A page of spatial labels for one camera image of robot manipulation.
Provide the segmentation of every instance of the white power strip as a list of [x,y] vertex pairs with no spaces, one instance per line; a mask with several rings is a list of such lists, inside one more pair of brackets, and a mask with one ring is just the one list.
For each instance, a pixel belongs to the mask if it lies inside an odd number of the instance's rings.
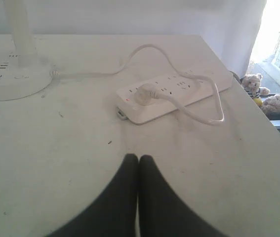
[[[184,72],[193,74],[193,68]],[[213,72],[205,73],[213,79],[219,91],[228,89],[232,85],[233,75],[227,70],[219,70],[218,75]],[[133,123],[144,124],[168,114],[176,107],[166,100],[154,100],[151,105],[142,106],[134,100],[134,93],[143,84],[154,84],[161,93],[171,95],[182,105],[186,106],[213,94],[211,85],[203,80],[184,78],[178,75],[164,75],[153,79],[145,80],[130,86],[126,86],[117,91],[118,116],[123,116],[121,112]]]

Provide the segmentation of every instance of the table surface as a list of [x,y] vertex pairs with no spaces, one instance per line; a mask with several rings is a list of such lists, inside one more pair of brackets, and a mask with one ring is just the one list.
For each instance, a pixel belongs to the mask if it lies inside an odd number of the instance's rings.
[[[194,36],[35,36],[59,70],[111,71],[143,43],[184,69]],[[0,52],[14,49],[0,35]],[[0,237],[43,236],[89,205],[123,156],[152,155],[175,192],[230,236],[280,236],[280,133],[235,81],[221,92],[226,116],[210,127],[173,112],[144,125],[115,113],[117,89],[173,73],[152,50],[107,78],[55,79],[32,96],[0,102]],[[216,115],[213,99],[189,106]]]

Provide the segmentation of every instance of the wall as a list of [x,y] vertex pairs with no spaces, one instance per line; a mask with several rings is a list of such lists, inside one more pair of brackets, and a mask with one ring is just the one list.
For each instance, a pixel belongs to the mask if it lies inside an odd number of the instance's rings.
[[[198,34],[244,72],[266,0],[26,0],[35,34]],[[0,0],[0,34],[9,33]],[[240,43],[246,43],[239,49]]]

